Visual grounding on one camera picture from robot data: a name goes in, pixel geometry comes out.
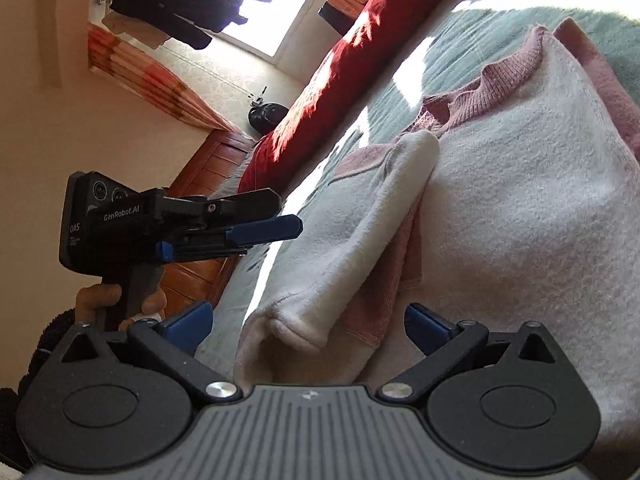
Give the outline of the person's left hand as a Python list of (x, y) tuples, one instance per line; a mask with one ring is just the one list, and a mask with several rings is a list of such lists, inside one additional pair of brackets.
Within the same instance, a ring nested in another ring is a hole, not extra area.
[[(75, 322), (91, 324), (96, 315), (116, 306), (122, 296), (122, 289), (118, 285), (95, 284), (82, 288), (75, 300)], [(158, 288), (142, 302), (140, 314), (147, 318), (165, 317), (167, 299), (163, 289)]]

